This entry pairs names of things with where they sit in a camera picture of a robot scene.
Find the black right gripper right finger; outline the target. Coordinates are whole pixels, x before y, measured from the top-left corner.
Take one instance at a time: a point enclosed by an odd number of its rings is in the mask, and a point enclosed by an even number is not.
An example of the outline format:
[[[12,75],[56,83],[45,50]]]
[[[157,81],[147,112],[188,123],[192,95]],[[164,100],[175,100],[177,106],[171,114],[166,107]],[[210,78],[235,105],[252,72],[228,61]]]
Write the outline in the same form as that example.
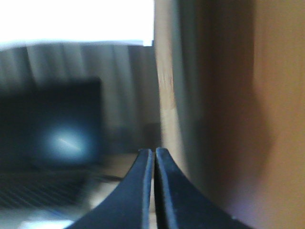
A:
[[[166,148],[155,152],[154,196],[159,229],[246,229],[207,199],[184,175]]]

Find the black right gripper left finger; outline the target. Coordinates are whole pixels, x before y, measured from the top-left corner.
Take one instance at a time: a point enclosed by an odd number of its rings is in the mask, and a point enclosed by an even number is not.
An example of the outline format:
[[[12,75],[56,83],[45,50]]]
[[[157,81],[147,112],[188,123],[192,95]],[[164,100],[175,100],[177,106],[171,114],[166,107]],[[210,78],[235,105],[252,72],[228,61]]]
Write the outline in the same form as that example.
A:
[[[118,186],[69,229],[148,229],[153,153],[141,149]]]

